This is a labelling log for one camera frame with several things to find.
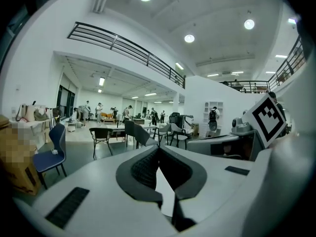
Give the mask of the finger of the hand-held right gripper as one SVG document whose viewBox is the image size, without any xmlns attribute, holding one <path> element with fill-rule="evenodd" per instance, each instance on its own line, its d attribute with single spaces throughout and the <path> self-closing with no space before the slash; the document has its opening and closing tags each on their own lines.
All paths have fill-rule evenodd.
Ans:
<svg viewBox="0 0 316 237">
<path fill-rule="evenodd" d="M 238 147 L 237 141 L 212 142 L 212 141 L 190 141 L 187 150 L 202 155 L 220 158 L 248 160 L 244 152 Z"/>
<path fill-rule="evenodd" d="M 236 141 L 241 139 L 244 136 L 248 136 L 251 134 L 254 134 L 256 130 L 248 131 L 248 132 L 235 132 L 230 133 L 228 135 L 221 135 L 221 136 L 215 136 L 215 137 L 208 137 L 203 139 L 198 139 L 198 144 L 219 144 L 222 142 L 230 142 L 230 141 Z"/>
</svg>

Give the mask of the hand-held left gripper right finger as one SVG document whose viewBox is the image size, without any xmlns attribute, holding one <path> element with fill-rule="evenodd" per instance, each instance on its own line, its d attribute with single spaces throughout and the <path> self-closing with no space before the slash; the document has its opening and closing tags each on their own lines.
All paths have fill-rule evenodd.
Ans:
<svg viewBox="0 0 316 237">
<path fill-rule="evenodd" d="M 163 146 L 159 168 L 174 191 L 172 226 L 185 233 L 226 202 L 254 200 L 262 183 L 262 155 L 254 162 L 207 156 Z"/>
</svg>

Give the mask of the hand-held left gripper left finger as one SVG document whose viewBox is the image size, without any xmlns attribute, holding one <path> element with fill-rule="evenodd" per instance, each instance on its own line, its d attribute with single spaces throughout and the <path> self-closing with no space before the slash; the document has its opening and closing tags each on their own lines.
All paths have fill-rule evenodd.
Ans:
<svg viewBox="0 0 316 237">
<path fill-rule="evenodd" d="M 49 237 L 170 237 L 175 228 L 154 202 L 137 201 L 116 181 L 117 168 L 154 147 L 142 147 L 90 162 L 46 190 L 33 206 L 15 198 L 23 216 Z M 64 229 L 46 216 L 75 187 L 89 190 Z"/>
</svg>

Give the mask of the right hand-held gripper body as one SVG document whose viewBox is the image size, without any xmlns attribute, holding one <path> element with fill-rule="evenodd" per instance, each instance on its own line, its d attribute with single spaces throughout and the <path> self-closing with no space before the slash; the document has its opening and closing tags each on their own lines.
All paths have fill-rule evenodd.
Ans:
<svg viewBox="0 0 316 237">
<path fill-rule="evenodd" d="M 286 121 L 269 94 L 265 94 L 242 117 L 232 121 L 232 134 L 245 135 L 256 131 L 264 148 L 267 148 L 285 129 Z"/>
</svg>

